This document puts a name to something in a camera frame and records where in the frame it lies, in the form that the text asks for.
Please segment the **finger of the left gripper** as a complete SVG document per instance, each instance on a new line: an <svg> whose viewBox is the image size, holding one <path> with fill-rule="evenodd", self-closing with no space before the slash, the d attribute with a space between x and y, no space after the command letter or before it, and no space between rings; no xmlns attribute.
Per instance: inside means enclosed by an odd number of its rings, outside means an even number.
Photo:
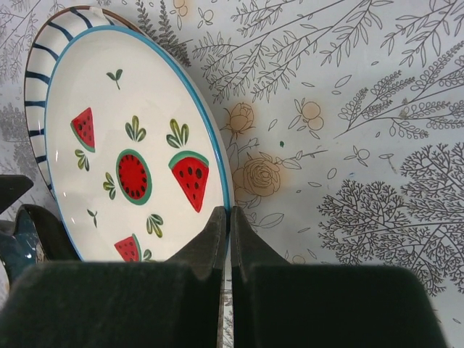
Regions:
<svg viewBox="0 0 464 348"><path fill-rule="evenodd" d="M0 175L0 213L7 210L24 193L33 187L33 182L25 175Z"/></svg>
<svg viewBox="0 0 464 348"><path fill-rule="evenodd" d="M51 261L79 261L63 223L44 207L24 204L21 210L31 218L44 254Z"/></svg>

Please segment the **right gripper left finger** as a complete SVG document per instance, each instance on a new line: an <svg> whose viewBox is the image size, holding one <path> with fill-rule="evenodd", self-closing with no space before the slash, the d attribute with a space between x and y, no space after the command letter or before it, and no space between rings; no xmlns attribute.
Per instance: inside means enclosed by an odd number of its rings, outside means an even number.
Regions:
<svg viewBox="0 0 464 348"><path fill-rule="evenodd" d="M47 262L1 311L3 347L215 347L227 213L164 262Z"/></svg>

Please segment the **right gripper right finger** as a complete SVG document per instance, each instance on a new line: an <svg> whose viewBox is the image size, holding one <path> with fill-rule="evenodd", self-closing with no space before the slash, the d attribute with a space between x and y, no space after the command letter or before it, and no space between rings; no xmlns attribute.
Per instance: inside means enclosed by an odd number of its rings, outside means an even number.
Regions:
<svg viewBox="0 0 464 348"><path fill-rule="evenodd" d="M419 280L404 268L293 265L231 210L236 347L444 347Z"/></svg>

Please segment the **white blue-striped plate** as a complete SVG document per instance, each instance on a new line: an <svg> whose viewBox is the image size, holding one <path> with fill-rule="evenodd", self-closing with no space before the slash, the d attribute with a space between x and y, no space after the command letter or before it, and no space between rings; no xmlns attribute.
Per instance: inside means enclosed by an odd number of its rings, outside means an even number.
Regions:
<svg viewBox="0 0 464 348"><path fill-rule="evenodd" d="M53 191L44 135L46 93L52 71L68 43L89 28L116 25L140 30L108 9L73 6L51 16L39 29L30 47L24 75L24 108L28 138L36 164L49 191Z"/></svg>

